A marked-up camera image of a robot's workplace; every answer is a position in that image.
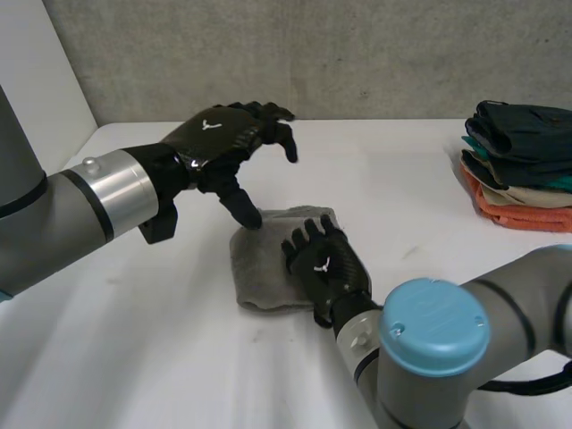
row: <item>light blue joint cap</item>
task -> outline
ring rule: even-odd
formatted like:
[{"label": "light blue joint cap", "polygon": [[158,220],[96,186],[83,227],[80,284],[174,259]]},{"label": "light blue joint cap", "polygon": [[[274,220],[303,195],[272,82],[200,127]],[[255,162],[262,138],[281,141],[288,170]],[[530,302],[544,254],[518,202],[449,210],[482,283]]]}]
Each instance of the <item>light blue joint cap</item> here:
[{"label": "light blue joint cap", "polygon": [[380,340],[389,356],[424,377],[462,374],[484,355],[491,339],[481,303],[456,284],[417,279],[385,300]]},{"label": "light blue joint cap", "polygon": [[0,302],[7,301],[8,299],[12,299],[10,295],[0,290]]}]

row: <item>gray towel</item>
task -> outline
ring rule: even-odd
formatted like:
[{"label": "gray towel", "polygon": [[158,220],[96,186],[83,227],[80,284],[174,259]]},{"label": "gray towel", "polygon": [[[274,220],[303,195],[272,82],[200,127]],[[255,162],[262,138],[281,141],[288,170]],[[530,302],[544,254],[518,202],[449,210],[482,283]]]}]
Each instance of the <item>gray towel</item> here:
[{"label": "gray towel", "polygon": [[302,285],[288,274],[281,244],[304,221],[329,215],[331,208],[300,206],[288,210],[262,211],[263,227],[257,231],[240,228],[231,238],[231,266],[236,300],[248,310],[288,313],[313,307]]}]

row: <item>silver metal ring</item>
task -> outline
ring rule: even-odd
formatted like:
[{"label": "silver metal ring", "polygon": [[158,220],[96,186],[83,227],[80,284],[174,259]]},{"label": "silver metal ring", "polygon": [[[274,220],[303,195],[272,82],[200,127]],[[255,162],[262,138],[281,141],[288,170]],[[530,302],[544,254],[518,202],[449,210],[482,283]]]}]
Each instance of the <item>silver metal ring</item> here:
[{"label": "silver metal ring", "polygon": [[114,237],[155,216],[159,201],[153,182],[137,160],[123,150],[86,158],[71,168],[94,191],[114,228]]}]

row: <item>small screw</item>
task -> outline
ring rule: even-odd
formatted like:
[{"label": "small screw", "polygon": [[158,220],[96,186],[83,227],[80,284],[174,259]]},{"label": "small screw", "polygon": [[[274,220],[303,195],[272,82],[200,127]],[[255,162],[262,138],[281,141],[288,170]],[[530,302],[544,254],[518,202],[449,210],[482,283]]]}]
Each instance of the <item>small screw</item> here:
[{"label": "small screw", "polygon": [[91,156],[84,159],[82,164],[85,167],[86,172],[88,172],[89,174],[93,174],[95,172],[98,172],[99,169],[101,168],[99,166],[99,164],[97,163],[96,158],[92,158]]},{"label": "small screw", "polygon": [[403,331],[405,331],[405,326],[403,324],[400,324],[399,322],[393,324],[393,326],[390,329],[390,333],[394,337],[399,337],[403,333]]}]

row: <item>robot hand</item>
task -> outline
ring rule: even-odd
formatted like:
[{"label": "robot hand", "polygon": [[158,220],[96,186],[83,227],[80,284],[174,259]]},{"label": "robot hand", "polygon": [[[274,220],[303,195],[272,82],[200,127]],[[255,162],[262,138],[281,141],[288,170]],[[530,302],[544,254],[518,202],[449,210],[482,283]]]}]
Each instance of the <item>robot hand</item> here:
[{"label": "robot hand", "polygon": [[341,317],[340,311],[353,313],[358,303],[358,314],[364,305],[370,308],[375,304],[371,301],[367,270],[346,235],[333,226],[329,216],[322,216],[320,221],[324,232],[308,219],[304,225],[309,240],[297,229],[292,233],[291,242],[282,243],[282,251],[288,271],[299,277],[308,299],[314,303],[316,323],[331,327],[336,318],[347,318]]},{"label": "robot hand", "polygon": [[294,114],[274,103],[234,103],[206,109],[166,136],[189,173],[189,186],[213,192],[237,222],[249,229],[262,226],[262,217],[236,179],[240,164],[262,145],[278,143],[291,163],[298,161],[292,129],[279,120]]}]

